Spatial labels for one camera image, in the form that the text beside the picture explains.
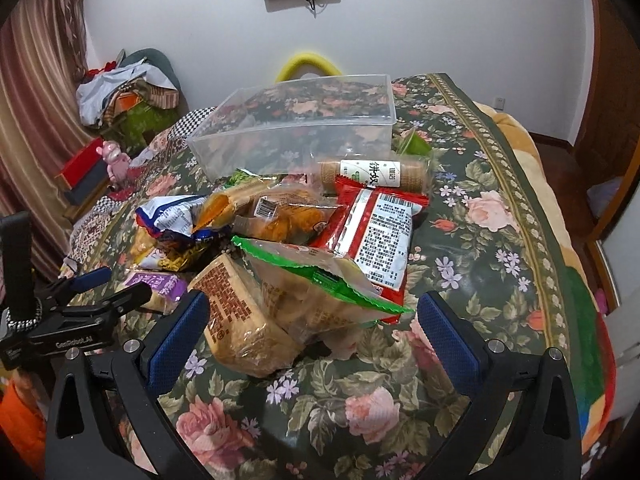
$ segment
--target pink plush toy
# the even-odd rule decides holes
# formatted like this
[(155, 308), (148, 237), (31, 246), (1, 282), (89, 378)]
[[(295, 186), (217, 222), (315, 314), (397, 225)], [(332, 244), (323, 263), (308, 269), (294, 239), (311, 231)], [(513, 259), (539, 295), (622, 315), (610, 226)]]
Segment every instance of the pink plush toy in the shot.
[(106, 140), (102, 147), (95, 149), (107, 163), (107, 173), (112, 184), (119, 185), (127, 181), (127, 170), (131, 163), (129, 155), (123, 153), (114, 140)]

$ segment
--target striped curtain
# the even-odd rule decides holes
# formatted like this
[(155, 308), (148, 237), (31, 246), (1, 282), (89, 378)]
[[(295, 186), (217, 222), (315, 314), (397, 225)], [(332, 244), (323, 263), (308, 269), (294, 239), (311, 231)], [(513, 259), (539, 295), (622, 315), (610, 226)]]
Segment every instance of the striped curtain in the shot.
[(48, 278), (71, 229), (54, 177), (91, 141), (75, 98), (85, 69), (82, 0), (20, 0), (0, 28), (0, 214), (31, 211), (33, 265)]

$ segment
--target clear plastic container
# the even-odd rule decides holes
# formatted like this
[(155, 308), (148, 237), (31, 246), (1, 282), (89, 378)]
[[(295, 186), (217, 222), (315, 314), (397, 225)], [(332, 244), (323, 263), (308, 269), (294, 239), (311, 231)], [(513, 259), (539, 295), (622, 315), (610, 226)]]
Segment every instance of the clear plastic container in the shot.
[(239, 89), (187, 138), (209, 180), (237, 168), (305, 173), (311, 158), (391, 148), (388, 75), (330, 76)]

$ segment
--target bed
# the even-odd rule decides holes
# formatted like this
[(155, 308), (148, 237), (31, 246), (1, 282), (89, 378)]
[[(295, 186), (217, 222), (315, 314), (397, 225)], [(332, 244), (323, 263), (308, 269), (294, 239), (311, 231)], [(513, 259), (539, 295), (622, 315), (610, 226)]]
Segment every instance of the bed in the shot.
[[(436, 161), (428, 220), (412, 240), (405, 304), (415, 306), (435, 289), (484, 338), (521, 352), (562, 349), (587, 449), (607, 421), (614, 366), (534, 143), (512, 117), (476, 105), (444, 74), (402, 78), (393, 88), (394, 136), (415, 127)], [(111, 283), (76, 303), (91, 303), (124, 279), (137, 206), (151, 196), (206, 193), (220, 184), (207, 181), (184, 142), (209, 113), (190, 112), (161, 134), (157, 153), (142, 168), (139, 191), (126, 202), (101, 199), (74, 231), (70, 257), (83, 272), (114, 270)], [(144, 337), (153, 323), (149, 314), (131, 313), (120, 339)], [(307, 356), (290, 370), (255, 380), (217, 364), (202, 338), (159, 402), (216, 478), (277, 472), (300, 480), (410, 480), (468, 399), (454, 391), (412, 316), (341, 339), (331, 350), (328, 358)], [(511, 396), (478, 468), (495, 457), (516, 403)], [(150, 466), (125, 418), (120, 431), (136, 462)]]

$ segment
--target wooden floor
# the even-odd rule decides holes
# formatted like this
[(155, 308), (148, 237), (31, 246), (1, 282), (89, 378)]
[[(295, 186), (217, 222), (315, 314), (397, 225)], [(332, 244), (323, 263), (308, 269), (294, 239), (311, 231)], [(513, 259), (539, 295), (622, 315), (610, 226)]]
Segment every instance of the wooden floor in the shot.
[(587, 202), (587, 186), (581, 168), (565, 149), (536, 143), (546, 180), (554, 190), (569, 231), (574, 250), (580, 257), (592, 292), (599, 287), (597, 273), (588, 256), (585, 240), (596, 222)]

